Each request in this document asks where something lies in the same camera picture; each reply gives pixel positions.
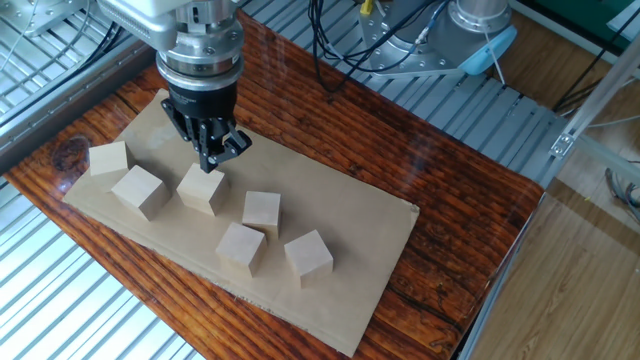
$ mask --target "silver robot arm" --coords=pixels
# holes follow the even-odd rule
[[[231,0],[99,0],[113,21],[158,50],[169,83],[162,106],[211,172],[244,152],[251,140],[235,129],[236,83],[242,74],[244,32]]]

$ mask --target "varnished wooden tabletop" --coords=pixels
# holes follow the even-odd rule
[[[240,20],[238,123],[421,209],[355,357],[448,359],[542,189],[360,84],[327,94],[307,52]],[[329,82],[342,76],[322,71]],[[154,67],[145,70],[5,177],[203,356],[340,358],[62,203],[88,167],[88,148],[111,142],[165,87]]]

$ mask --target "wooden cube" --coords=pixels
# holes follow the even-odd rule
[[[264,232],[268,241],[280,234],[280,194],[247,191],[242,224]]]
[[[231,223],[216,248],[225,271],[246,278],[252,278],[267,251],[267,241],[263,233]]]
[[[220,171],[207,174],[199,164],[193,164],[177,192],[185,206],[215,216],[229,194],[229,181]]]
[[[111,191],[124,206],[148,221],[171,197],[162,180],[138,165],[129,170]]]
[[[284,251],[300,288],[333,272],[333,256],[317,230],[285,244]]]
[[[124,141],[89,148],[89,173],[102,191],[110,191],[134,165]]]

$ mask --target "cardboard mat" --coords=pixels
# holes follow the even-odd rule
[[[352,356],[418,217],[404,200],[324,166],[251,131],[253,146],[218,170],[231,191],[220,216],[182,205],[180,180],[198,162],[155,99],[120,134],[136,163],[162,179],[172,198],[147,222],[112,193],[102,193],[89,171],[64,198],[84,214],[154,249],[247,301]],[[253,279],[223,272],[215,254],[230,222],[240,223],[248,190],[282,194],[280,239],[269,244]],[[334,272],[298,289],[284,244],[317,229],[334,257]]]

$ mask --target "wooden floor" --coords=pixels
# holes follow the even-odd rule
[[[514,16],[507,83],[551,107],[593,55]],[[600,63],[591,81],[604,75]],[[640,82],[621,90],[596,123],[640,114]],[[589,136],[640,159],[640,121]],[[575,152],[525,234],[472,359],[640,359],[640,226],[613,199],[605,167]]]

